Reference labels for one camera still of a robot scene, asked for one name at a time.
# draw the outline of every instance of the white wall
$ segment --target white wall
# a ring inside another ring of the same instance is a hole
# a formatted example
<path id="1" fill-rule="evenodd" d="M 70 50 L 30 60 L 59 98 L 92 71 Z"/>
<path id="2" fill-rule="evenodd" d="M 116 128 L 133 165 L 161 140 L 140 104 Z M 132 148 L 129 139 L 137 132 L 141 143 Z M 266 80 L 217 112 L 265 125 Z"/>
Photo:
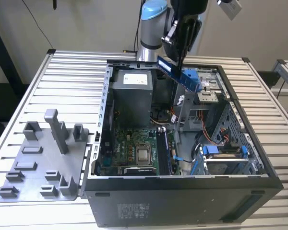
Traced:
<path id="1" fill-rule="evenodd" d="M 133 49 L 139 0 L 25 0 L 55 49 Z M 0 35 L 29 83 L 50 48 L 21 0 L 0 0 Z"/>
<path id="2" fill-rule="evenodd" d="M 288 0 L 240 0 L 242 11 L 231 21 L 210 1 L 198 55 L 248 57 L 258 70 L 288 60 Z"/>

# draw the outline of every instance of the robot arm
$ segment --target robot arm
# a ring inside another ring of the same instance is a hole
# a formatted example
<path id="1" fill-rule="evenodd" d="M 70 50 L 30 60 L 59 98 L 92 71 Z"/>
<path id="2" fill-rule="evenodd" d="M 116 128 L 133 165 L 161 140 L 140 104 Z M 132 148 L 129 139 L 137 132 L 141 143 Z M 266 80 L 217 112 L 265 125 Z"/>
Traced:
<path id="1" fill-rule="evenodd" d="M 219 5 L 230 2 L 232 0 L 217 0 Z M 201 29 L 198 16 L 206 11 L 208 0 L 171 0 L 171 5 L 174 10 L 172 27 L 161 40 L 167 57 L 176 63 L 180 72 L 182 62 Z"/>

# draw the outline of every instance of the blue ram stick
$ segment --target blue ram stick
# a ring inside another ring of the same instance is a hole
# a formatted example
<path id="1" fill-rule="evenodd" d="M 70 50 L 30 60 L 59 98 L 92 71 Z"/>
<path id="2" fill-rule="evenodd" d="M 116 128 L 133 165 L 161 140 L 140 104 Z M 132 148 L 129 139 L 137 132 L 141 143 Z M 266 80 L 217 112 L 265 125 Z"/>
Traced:
<path id="1" fill-rule="evenodd" d="M 200 92 L 202 90 L 201 81 L 195 69 L 185 69 L 184 72 L 180 72 L 179 75 L 175 73 L 174 68 L 177 67 L 168 63 L 160 56 L 157 58 L 157 67 L 174 81 L 186 88 L 188 91 Z"/>

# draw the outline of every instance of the slotted metal table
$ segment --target slotted metal table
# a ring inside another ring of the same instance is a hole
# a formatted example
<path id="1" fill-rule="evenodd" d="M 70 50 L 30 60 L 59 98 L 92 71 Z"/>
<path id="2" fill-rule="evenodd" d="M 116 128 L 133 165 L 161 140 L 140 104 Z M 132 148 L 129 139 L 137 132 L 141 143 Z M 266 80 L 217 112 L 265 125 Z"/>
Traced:
<path id="1" fill-rule="evenodd" d="M 73 127 L 83 123 L 93 130 L 107 59 L 135 60 L 133 53 L 56 51 L 47 54 L 26 94 L 0 138 L 0 187 L 10 170 L 30 120 L 44 121 L 44 112 L 56 108 L 58 119 Z M 185 63 L 221 65 L 244 108 L 264 150 L 278 173 L 284 190 L 241 225 L 165 226 L 136 229 L 256 229 L 288 230 L 288 115 L 251 63 L 241 58 L 186 57 Z M 92 143 L 94 134 L 90 134 Z M 97 229 L 85 199 L 62 202 L 0 203 L 0 229 Z"/>

